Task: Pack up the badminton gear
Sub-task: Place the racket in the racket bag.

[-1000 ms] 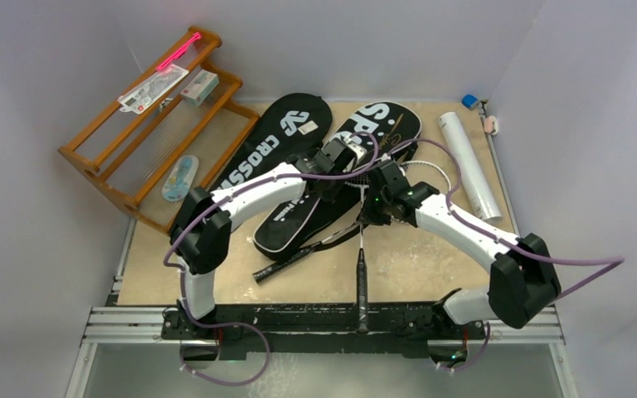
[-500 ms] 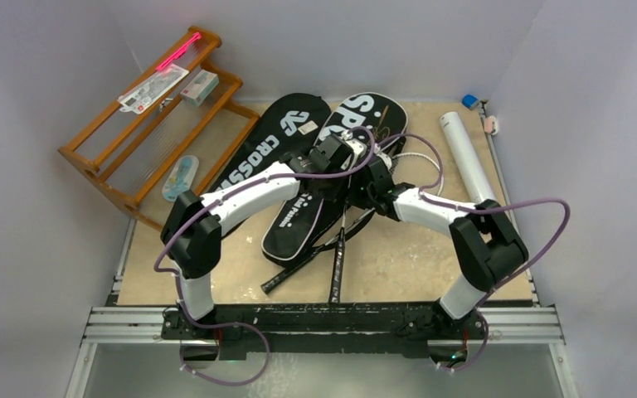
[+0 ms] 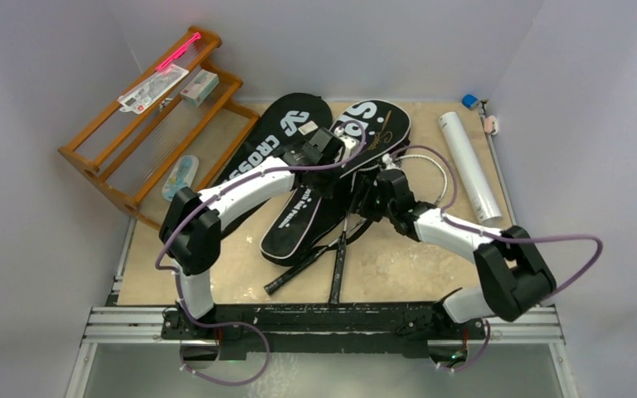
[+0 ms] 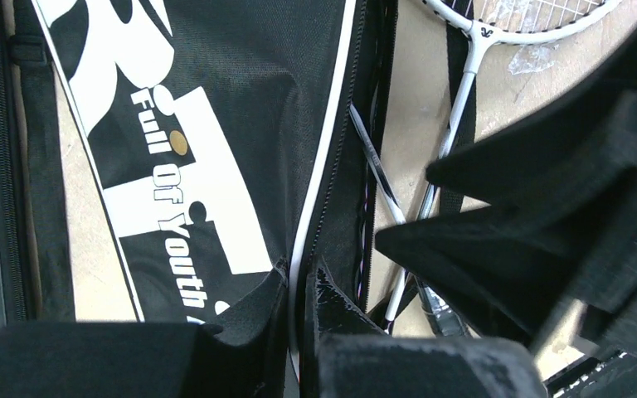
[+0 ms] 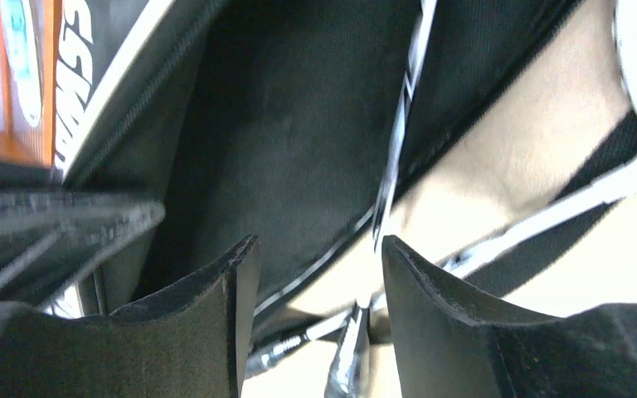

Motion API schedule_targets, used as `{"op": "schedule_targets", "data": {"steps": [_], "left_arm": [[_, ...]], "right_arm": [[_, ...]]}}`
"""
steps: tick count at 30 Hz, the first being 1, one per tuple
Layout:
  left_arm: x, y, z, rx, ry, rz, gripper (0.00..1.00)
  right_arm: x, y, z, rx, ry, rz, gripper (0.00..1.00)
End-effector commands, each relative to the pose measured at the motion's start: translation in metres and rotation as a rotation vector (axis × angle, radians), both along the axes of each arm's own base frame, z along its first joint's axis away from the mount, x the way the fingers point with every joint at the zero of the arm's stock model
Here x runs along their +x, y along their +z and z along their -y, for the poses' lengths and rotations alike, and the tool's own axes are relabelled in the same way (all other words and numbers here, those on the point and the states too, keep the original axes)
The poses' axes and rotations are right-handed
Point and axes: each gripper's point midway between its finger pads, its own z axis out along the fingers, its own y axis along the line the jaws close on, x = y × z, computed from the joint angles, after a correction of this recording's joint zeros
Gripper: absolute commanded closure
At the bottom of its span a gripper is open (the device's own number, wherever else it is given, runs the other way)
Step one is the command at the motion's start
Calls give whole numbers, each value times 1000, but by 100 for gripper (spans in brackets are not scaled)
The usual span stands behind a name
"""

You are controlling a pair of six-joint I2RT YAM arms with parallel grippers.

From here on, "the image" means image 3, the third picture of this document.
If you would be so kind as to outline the black racket bag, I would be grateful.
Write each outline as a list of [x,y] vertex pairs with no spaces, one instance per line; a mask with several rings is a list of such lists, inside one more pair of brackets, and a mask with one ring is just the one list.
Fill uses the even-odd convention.
[[241,142],[214,186],[230,181],[261,164],[278,148],[302,143],[318,127],[328,128],[333,113],[317,95],[292,93],[273,102]]
[[260,241],[260,253],[271,263],[298,265],[330,231],[345,219],[355,183],[373,175],[383,155],[410,142],[411,117],[399,105],[368,99],[347,107],[329,130],[359,140],[366,133],[363,150],[344,172],[334,194],[322,197],[307,187],[295,190]]

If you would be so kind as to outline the black racket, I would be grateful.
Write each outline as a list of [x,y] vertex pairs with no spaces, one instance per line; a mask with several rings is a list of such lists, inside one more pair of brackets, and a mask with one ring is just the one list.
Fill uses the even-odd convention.
[[307,255],[303,257],[303,259],[299,262],[298,265],[291,266],[289,270],[285,271],[278,278],[274,279],[272,282],[264,286],[265,292],[272,296],[277,290],[287,284],[291,279],[298,276],[301,272],[303,272],[306,268],[308,268],[311,264],[319,259],[321,255],[323,255],[327,251],[333,251],[338,249],[338,243],[344,240],[346,245],[350,245],[354,241],[358,240],[372,225],[371,221],[360,220],[349,229],[347,229],[346,236],[342,235],[338,238],[334,239],[330,243],[326,245],[316,246],[309,251]]
[[334,269],[333,269],[333,278],[331,289],[329,293],[328,302],[330,304],[338,304],[340,301],[340,290],[342,286],[342,277],[346,259],[346,248],[347,248],[347,234],[348,234],[348,222],[349,222],[349,213],[346,213],[346,216],[343,221],[343,229],[341,235],[338,238],[338,242],[336,245],[336,255],[334,261]]

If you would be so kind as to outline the white shuttlecock tube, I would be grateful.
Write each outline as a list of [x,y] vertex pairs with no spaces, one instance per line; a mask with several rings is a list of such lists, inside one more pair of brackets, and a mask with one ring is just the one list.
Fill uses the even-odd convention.
[[479,224],[497,226],[503,220],[503,213],[459,116],[456,112],[444,113],[438,118],[438,125],[444,134]]

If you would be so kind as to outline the white frame badminton racket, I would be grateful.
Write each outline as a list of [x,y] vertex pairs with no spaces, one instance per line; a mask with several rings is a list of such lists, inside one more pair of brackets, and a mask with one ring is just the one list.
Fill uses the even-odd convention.
[[417,201],[450,209],[455,204],[459,186],[455,174],[438,158],[424,154],[404,154],[396,164],[405,173]]

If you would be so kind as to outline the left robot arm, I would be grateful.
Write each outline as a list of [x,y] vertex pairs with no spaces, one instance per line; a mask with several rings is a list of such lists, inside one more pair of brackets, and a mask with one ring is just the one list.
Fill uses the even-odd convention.
[[213,331],[210,269],[220,257],[224,230],[258,205],[296,187],[331,194],[340,172],[366,140],[365,133],[354,138],[344,127],[337,132],[320,128],[309,139],[275,149],[249,172],[216,187],[199,192],[185,187],[175,194],[159,231],[163,248],[154,266],[163,269],[164,256],[173,261],[168,270],[185,313],[185,332],[203,339]]

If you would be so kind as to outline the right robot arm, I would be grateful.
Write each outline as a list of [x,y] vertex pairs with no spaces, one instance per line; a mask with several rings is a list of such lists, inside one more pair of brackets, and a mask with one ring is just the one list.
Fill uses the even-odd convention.
[[466,322],[498,317],[513,322],[543,301],[557,282],[526,230],[498,230],[457,217],[426,201],[418,201],[406,174],[388,169],[359,177],[353,210],[373,222],[390,221],[396,233],[416,242],[439,246],[469,261],[479,287],[457,289],[436,303],[432,325],[442,337],[453,337]]

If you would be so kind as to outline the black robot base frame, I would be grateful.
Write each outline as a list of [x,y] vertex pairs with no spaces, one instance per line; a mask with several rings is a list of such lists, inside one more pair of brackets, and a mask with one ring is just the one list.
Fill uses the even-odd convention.
[[218,304],[212,327],[197,326],[168,307],[92,308],[87,343],[208,347],[222,360],[249,353],[386,353],[446,356],[469,344],[556,344],[564,341],[556,309],[534,308],[514,322],[476,318],[453,324],[436,303]]

